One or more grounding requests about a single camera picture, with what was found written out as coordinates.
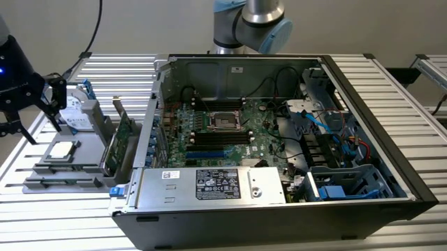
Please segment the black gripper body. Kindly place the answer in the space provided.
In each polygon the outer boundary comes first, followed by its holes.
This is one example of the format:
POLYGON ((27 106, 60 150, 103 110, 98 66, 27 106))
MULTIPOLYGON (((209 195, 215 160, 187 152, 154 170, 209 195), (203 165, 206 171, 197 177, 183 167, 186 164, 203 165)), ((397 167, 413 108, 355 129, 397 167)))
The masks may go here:
POLYGON ((16 112, 43 104, 46 81, 32 68, 16 38, 2 45, 2 111, 16 112))

